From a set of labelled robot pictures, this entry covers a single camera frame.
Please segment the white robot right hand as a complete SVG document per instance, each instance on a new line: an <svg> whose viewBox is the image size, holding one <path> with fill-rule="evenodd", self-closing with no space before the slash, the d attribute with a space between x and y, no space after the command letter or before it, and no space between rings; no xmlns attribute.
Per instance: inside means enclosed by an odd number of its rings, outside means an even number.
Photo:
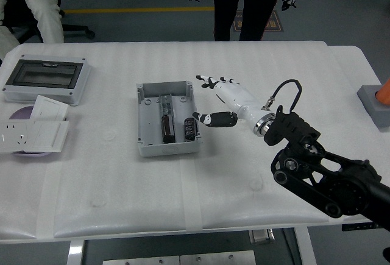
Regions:
<svg viewBox="0 0 390 265"><path fill-rule="evenodd" d="M196 76L196 79L204 81L202 87L213 90L229 108L229 111L210 114L194 112L193 116L208 127L233 127L238 119L243 119L254 134L262 136L264 131L261 129L275 118L273 113L261 106L257 98L233 79L215 79L202 75Z"/></svg>

